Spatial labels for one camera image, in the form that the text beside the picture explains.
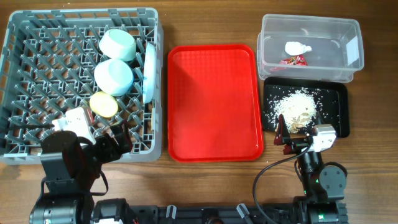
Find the yellow plastic cup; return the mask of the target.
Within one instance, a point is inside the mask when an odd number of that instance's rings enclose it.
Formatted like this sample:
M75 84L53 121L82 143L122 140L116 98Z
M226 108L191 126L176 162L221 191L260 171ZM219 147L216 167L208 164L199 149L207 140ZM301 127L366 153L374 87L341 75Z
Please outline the yellow plastic cup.
M111 118L118 112L118 104L115 98L103 91L99 91L90 97L91 110L104 118Z

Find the red snack wrapper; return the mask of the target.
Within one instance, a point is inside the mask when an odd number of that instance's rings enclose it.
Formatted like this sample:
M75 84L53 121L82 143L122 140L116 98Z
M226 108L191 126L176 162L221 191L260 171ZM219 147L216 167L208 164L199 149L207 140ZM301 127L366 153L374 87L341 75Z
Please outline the red snack wrapper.
M279 71L279 70L285 70L285 69L287 69L287 67L281 67L280 65L300 65L300 66L307 66L308 63L307 63L307 61L305 60L303 54L295 55L295 56L293 56L293 57L285 58L285 59L281 60L281 61L279 62L279 66L278 66L278 67L271 68L271 71L272 71L272 72L276 72L276 71Z

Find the light blue bowl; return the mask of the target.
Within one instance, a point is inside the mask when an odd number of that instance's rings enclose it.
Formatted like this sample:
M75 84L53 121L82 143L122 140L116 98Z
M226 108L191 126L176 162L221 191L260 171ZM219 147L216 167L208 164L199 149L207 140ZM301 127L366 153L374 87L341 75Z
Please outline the light blue bowl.
M112 96L122 96L130 89L134 75L127 63L112 58L97 64L94 78L103 92Z

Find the white round plate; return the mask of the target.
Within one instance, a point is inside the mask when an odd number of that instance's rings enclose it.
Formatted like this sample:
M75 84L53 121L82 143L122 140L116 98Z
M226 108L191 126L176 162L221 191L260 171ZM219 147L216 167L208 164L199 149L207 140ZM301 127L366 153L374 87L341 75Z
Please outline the white round plate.
M156 73L156 49L152 44L147 43L145 62L144 62L144 80L142 83L143 101L145 104L150 103L153 99L154 89L155 89L155 73Z

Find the mint green bowl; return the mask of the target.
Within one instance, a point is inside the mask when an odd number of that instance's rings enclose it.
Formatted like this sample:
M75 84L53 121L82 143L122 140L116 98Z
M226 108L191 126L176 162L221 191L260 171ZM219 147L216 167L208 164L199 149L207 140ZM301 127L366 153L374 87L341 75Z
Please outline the mint green bowl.
M137 45L135 38L128 32L110 29L101 38L99 49L109 58L129 62L136 56Z

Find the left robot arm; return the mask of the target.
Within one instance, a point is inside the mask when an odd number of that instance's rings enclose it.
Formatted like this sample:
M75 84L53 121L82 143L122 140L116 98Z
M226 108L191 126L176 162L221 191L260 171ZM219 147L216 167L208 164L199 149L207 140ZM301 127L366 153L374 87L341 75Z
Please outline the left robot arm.
M45 177L29 217L30 223L138 223L126 200L94 202L91 187L106 176L101 170L132 149L127 121L110 127L112 135L94 142L73 131L56 131L45 138L40 156Z

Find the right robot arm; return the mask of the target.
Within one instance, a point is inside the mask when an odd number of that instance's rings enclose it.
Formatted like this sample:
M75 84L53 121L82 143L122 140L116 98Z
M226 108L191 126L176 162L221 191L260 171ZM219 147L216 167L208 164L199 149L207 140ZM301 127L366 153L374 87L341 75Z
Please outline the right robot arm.
M348 223L345 197L348 171L337 162L323 162L321 152L330 149L336 131L317 115L313 131L303 138L290 137L283 115L279 116L275 145L284 146L284 154L295 154L295 170L305 195L293 202L294 223Z

